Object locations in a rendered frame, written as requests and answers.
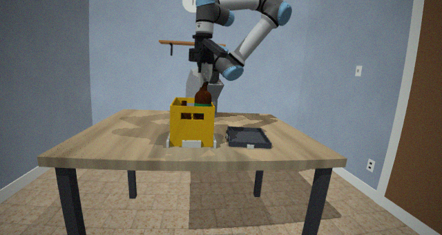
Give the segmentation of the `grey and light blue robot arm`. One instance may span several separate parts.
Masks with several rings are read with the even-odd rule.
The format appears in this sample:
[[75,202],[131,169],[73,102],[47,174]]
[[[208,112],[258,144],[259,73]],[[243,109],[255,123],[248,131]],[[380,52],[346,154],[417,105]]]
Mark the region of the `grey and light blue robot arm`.
[[291,6],[283,0],[196,0],[196,3],[196,33],[213,34],[213,23],[230,26],[235,19],[232,10],[250,9],[262,13],[261,20],[229,54],[226,47],[211,39],[203,39],[202,44],[213,52],[215,61],[210,84],[217,83],[220,74],[228,81],[238,79],[244,72],[245,60],[272,29],[289,21],[292,12]]

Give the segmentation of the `yellow divided crate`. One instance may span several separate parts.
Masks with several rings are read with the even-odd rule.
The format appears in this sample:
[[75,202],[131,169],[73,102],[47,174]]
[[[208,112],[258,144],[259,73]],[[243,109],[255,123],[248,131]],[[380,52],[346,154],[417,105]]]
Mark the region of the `yellow divided crate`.
[[[175,106],[172,103],[175,101]],[[215,107],[181,106],[182,101],[194,103],[195,98],[176,97],[170,105],[170,147],[182,147],[183,140],[201,140],[201,147],[213,147]],[[181,113],[191,113],[191,120],[181,119]],[[194,120],[194,113],[203,113],[203,120]]]

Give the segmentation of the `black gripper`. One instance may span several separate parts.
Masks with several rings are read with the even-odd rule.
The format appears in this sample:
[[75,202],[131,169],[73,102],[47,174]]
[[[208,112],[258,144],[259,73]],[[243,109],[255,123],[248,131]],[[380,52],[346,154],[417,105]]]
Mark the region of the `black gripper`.
[[[208,87],[215,66],[213,52],[202,44],[204,38],[211,39],[213,38],[213,35],[206,32],[197,32],[193,35],[193,39],[195,39],[195,47],[189,49],[189,61],[197,62],[198,65],[197,69],[193,71],[193,75],[199,77],[200,88],[202,88],[204,84],[204,77],[206,78]],[[206,62],[208,64],[203,64]]]

